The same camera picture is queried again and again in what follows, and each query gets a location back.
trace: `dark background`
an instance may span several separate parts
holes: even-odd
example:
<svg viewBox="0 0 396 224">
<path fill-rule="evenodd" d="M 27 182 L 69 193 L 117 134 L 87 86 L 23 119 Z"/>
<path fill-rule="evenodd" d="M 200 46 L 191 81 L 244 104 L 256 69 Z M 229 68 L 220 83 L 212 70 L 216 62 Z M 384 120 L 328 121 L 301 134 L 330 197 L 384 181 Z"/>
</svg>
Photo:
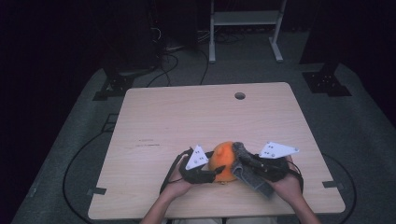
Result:
<svg viewBox="0 0 396 224">
<path fill-rule="evenodd" d="M 103 56 L 117 52 L 126 62 L 147 66 L 139 62 L 145 51 L 134 49 L 136 44 L 127 46 L 130 51 L 123 51 L 129 43 L 124 37 L 134 32 L 124 33 L 128 29 L 122 27 L 127 24 L 119 23 L 120 14 L 115 13 L 127 1 L 113 2 L 120 5 L 111 5 L 107 0 L 1 1 L 2 223 L 14 216 L 81 90 L 101 68 Z M 175 38 L 185 35 L 191 40 L 189 31 L 208 28 L 209 0 L 156 2 L 161 8 L 151 11 L 151 22 L 162 26 L 165 34 Z M 277 7 L 276 1 L 264 2 L 238 1 L 235 10 Z M 228 1 L 217 0 L 219 8 L 227 4 Z M 312 27 L 302 63 L 324 63 L 331 58 L 329 55 L 335 55 L 358 74 L 395 124 L 395 10 L 395 2 L 390 0 L 289 1 L 282 30 L 298 32 Z M 184 33 L 172 30 L 174 26 L 170 24 L 175 23 L 176 15 L 190 15 Z M 145 22 L 131 18 L 132 24 Z"/>
</svg>

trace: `person's left hand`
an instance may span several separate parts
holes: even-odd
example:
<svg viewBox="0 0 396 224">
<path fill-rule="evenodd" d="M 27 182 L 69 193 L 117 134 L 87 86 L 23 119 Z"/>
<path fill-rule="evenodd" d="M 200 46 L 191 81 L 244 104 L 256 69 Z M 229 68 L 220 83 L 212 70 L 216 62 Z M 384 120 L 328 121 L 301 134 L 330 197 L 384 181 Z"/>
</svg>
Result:
<svg viewBox="0 0 396 224">
<path fill-rule="evenodd" d="M 182 158 L 180 162 L 177 164 L 175 167 L 175 170 L 172 172 L 171 176 L 169 177 L 169 182 L 166 185 L 165 189 L 163 190 L 162 194 L 165 194 L 172 199 L 175 199 L 177 197 L 180 197 L 187 193 L 192 187 L 196 186 L 194 184 L 191 184 L 187 182 L 186 180 L 183 179 L 181 176 L 180 171 L 178 170 L 180 167 L 181 162 L 185 158 Z"/>
</svg>

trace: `gray carpet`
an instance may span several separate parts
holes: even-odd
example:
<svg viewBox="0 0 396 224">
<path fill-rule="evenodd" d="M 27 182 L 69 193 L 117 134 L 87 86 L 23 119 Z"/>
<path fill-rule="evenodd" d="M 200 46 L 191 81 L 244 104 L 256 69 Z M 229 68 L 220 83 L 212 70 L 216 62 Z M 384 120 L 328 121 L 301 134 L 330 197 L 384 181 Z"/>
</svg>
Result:
<svg viewBox="0 0 396 224">
<path fill-rule="evenodd" d="M 309 90 L 302 72 L 318 71 L 322 64 L 299 64 L 308 33 L 280 34 L 278 45 L 283 63 L 275 61 L 268 36 L 246 35 L 234 44 L 217 45 L 217 62 L 208 66 L 203 84 L 288 82 L 346 203 L 344 213 L 319 215 L 322 222 L 340 223 L 351 212 L 346 223 L 393 223 L 396 219 L 394 127 L 363 88 L 358 76 L 342 64 L 335 75 L 352 96 L 329 97 Z M 208 45 L 201 45 L 201 49 L 207 55 Z M 199 85 L 206 67 L 204 54 L 185 49 L 172 55 L 178 58 L 178 64 L 168 73 L 170 85 Z M 164 56 L 163 69 L 170 69 L 175 62 L 173 57 Z M 162 72 L 159 69 L 138 77 L 133 88 L 145 88 Z M 93 223 L 134 223 L 132 220 L 95 221 L 87 216 L 91 190 L 96 186 L 111 139 L 111 132 L 102 130 L 111 131 L 117 119 L 111 114 L 119 113 L 123 100 L 122 97 L 92 100 L 105 80 L 103 70 L 92 75 L 13 223 L 84 223 L 67 206 L 63 196 L 64 174 L 75 155 L 64 185 L 75 211 Z M 168 85 L 166 76 L 161 76 L 150 87 Z M 298 223 L 298 220 L 294 216 L 280 217 L 278 222 Z"/>
</svg>

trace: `hand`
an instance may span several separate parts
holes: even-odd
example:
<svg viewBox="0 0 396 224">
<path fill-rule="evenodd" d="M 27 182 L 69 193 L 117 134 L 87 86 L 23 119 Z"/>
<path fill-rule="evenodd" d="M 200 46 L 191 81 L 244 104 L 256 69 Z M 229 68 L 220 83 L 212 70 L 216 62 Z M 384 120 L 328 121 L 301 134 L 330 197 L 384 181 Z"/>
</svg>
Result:
<svg viewBox="0 0 396 224">
<path fill-rule="evenodd" d="M 287 156 L 286 160 L 293 162 L 291 156 Z M 290 163 L 289 168 L 296 171 L 296 168 Z M 301 200 L 301 198 L 303 198 L 303 194 L 300 189 L 300 182 L 294 175 L 287 174 L 283 179 L 276 182 L 266 181 L 275 190 L 277 195 L 287 203 L 293 203 L 296 200 Z"/>
<path fill-rule="evenodd" d="M 192 187 L 196 186 L 193 185 L 187 181 L 185 181 L 182 176 L 180 171 L 178 170 L 180 167 L 181 162 L 185 159 L 183 157 L 180 162 L 177 164 L 175 167 L 175 170 L 169 177 L 169 183 L 166 185 L 165 189 L 163 190 L 164 195 L 170 197 L 172 200 L 174 200 L 177 197 L 180 197 L 187 193 Z"/>
</svg>

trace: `orange object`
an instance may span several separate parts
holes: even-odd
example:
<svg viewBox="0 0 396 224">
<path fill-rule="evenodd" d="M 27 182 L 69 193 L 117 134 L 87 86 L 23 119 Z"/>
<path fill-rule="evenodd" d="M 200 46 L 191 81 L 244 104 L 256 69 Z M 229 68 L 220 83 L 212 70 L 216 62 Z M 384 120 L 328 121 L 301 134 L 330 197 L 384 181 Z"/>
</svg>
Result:
<svg viewBox="0 0 396 224">
<path fill-rule="evenodd" d="M 231 172 L 231 166 L 235 161 L 233 153 L 233 142 L 223 142 L 213 149 L 213 155 L 209 159 L 209 170 L 214 171 L 216 168 L 225 165 L 221 174 L 216 175 L 215 182 L 230 182 L 236 179 Z"/>
</svg>

